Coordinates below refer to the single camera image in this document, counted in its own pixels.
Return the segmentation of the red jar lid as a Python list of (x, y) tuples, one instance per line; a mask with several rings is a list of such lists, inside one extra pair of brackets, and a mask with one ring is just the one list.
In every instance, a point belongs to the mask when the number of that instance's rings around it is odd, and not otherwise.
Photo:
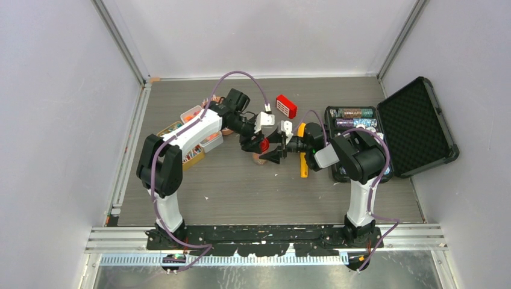
[(260, 154), (265, 154), (270, 147), (270, 142), (267, 138), (264, 138), (262, 142), (260, 143)]

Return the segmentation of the yellow plastic scoop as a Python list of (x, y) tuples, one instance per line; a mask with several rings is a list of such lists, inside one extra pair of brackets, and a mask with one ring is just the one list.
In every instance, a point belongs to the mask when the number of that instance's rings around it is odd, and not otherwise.
[[(304, 122), (302, 122), (299, 127), (298, 127), (298, 130), (297, 130), (297, 136), (298, 137), (303, 137), (304, 136), (304, 129), (305, 129), (305, 126), (306, 124)], [(306, 163), (306, 159), (305, 159), (305, 156), (306, 156), (306, 153), (305, 152), (300, 152), (299, 153), (299, 161), (300, 161), (300, 177), (301, 178), (307, 178), (308, 175), (309, 175), (309, 168), (308, 168), (308, 165)]]

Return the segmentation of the white tray of gummy candies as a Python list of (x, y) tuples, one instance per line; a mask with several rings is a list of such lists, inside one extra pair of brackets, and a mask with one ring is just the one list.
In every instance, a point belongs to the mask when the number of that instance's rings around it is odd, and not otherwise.
[[(202, 107), (199, 105), (196, 105), (192, 107), (191, 109), (185, 111), (180, 115), (180, 119), (183, 123), (190, 122), (195, 117), (198, 117), (201, 114)], [(208, 136), (204, 140), (202, 140), (199, 145), (204, 150), (204, 153), (207, 154), (208, 152), (212, 151), (214, 148), (218, 147), (223, 143), (223, 136), (220, 131)]]

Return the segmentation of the clear plastic jar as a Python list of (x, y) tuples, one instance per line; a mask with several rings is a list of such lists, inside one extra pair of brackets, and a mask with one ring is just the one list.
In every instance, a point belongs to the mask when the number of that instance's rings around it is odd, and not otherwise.
[(264, 165), (267, 163), (267, 160), (261, 159), (260, 154), (256, 154), (256, 153), (252, 154), (252, 160), (257, 165)]

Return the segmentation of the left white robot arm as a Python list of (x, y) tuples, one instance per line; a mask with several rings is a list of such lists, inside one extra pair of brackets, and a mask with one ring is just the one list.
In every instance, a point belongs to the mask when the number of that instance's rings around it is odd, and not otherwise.
[(161, 240), (168, 248), (180, 248), (186, 238), (177, 198), (177, 190), (183, 181), (185, 154), (206, 137), (225, 128), (239, 135), (243, 151), (262, 152), (261, 143), (265, 137), (258, 118), (244, 116), (249, 103), (249, 96), (231, 89), (224, 100), (210, 101), (198, 116), (177, 130), (163, 137), (151, 134), (145, 139), (136, 175), (149, 192), (157, 229), (163, 231)]

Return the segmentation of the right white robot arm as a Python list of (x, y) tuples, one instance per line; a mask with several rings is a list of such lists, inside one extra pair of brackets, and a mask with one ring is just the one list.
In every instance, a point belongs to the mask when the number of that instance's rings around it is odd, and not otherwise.
[(306, 167), (315, 172), (335, 164), (344, 168), (351, 182), (351, 193), (341, 236), (352, 247), (368, 244), (375, 232), (373, 194), (390, 163), (388, 148), (378, 135), (355, 128), (328, 140), (322, 125), (308, 123), (302, 136), (280, 127), (267, 140), (277, 147), (261, 153), (261, 160), (278, 164), (291, 152), (303, 154)]

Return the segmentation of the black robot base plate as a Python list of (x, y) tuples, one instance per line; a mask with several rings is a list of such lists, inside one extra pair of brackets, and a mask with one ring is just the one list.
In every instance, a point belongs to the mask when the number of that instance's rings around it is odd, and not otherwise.
[(341, 249), (368, 253), (370, 248), (382, 247), (378, 242), (382, 236), (380, 228), (353, 237), (342, 225), (187, 225), (175, 234), (185, 246), (158, 227), (145, 234), (149, 250), (185, 250), (192, 256), (199, 256), (207, 244), (212, 245), (208, 255), (242, 257), (283, 256), (290, 251), (298, 257), (335, 256)]

